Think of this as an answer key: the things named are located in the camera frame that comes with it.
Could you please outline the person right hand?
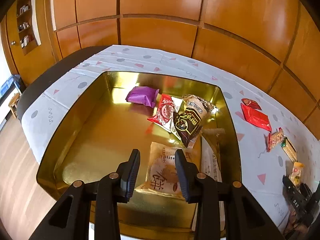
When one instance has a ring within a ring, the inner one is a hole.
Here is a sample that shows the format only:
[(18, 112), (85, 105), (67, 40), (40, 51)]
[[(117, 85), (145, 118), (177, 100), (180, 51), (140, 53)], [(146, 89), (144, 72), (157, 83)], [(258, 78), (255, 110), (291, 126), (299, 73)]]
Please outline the person right hand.
[(283, 231), (285, 239), (303, 239), (308, 233), (309, 228), (304, 224), (299, 223), (295, 210), (291, 210), (287, 225)]

